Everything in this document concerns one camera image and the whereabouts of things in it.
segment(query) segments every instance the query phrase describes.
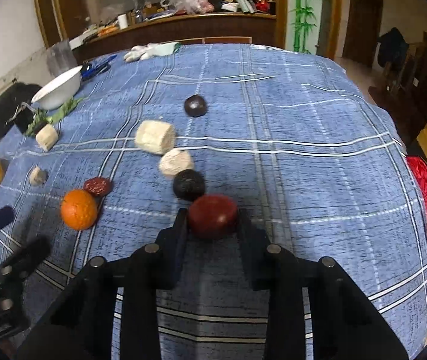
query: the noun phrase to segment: white cup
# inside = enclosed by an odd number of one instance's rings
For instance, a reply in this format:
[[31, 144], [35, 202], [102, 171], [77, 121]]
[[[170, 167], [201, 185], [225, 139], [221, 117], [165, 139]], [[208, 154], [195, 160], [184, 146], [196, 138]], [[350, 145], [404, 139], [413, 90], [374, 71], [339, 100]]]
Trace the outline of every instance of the white cup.
[[127, 23], [127, 15], [124, 13], [123, 15], [120, 15], [118, 17], [118, 27], [123, 30], [124, 28], [127, 28], [129, 24]]

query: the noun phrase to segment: dark purple round fruit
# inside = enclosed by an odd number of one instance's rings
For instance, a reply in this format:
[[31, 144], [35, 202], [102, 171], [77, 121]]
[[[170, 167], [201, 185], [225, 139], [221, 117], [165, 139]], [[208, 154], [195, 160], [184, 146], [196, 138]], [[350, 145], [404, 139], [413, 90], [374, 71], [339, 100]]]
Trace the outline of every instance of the dark purple round fruit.
[[195, 94], [185, 100], [184, 108], [189, 116], [203, 116], [207, 113], [207, 102], [202, 96]]
[[199, 172], [185, 169], [175, 175], [173, 188], [179, 199], [193, 202], [205, 193], [205, 181]]
[[195, 237], [219, 239], [234, 232], [237, 204], [225, 195], [203, 195], [189, 207], [187, 220]]

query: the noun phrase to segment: green vegetable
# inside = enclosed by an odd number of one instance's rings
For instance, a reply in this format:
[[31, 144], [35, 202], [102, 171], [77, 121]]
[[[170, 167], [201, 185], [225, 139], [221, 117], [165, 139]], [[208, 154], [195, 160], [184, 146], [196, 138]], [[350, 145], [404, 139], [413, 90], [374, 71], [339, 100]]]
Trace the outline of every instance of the green vegetable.
[[45, 120], [47, 123], [50, 123], [50, 124], [59, 123], [59, 121], [64, 119], [64, 117], [66, 117], [70, 112], [72, 112], [77, 107], [78, 103], [80, 103], [82, 100], [83, 100], [83, 97], [80, 97], [78, 99], [71, 98], [67, 100], [64, 104], [61, 105], [58, 111], [54, 113], [52, 116], [47, 116], [47, 111], [43, 109], [39, 109], [35, 113], [34, 120], [32, 121], [31, 124], [29, 124], [29, 127], [27, 128], [27, 131], [25, 132], [25, 134], [28, 137], [33, 137], [35, 126], [40, 122], [42, 122], [43, 120]]

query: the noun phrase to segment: black round object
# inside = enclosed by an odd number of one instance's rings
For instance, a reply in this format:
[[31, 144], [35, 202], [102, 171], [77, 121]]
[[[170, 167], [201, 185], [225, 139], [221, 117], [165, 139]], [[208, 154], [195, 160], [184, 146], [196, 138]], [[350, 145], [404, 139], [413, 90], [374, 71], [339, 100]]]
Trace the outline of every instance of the black round object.
[[207, 113], [207, 102], [197, 94], [190, 96], [184, 103], [185, 112], [192, 117], [203, 116]]
[[174, 177], [174, 193], [179, 199], [193, 202], [205, 193], [205, 181], [199, 172], [185, 169]]

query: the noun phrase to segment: bamboo decoration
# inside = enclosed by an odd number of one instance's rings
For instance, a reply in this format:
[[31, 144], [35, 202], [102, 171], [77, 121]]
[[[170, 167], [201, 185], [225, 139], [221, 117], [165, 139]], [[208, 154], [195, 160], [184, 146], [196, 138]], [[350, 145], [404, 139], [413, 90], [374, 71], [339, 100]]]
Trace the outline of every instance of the bamboo decoration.
[[295, 28], [294, 28], [294, 51], [311, 54], [305, 48], [306, 40], [313, 28], [317, 25], [311, 23], [311, 20], [317, 21], [317, 17], [313, 13], [313, 7], [309, 6], [312, 0], [295, 0]]

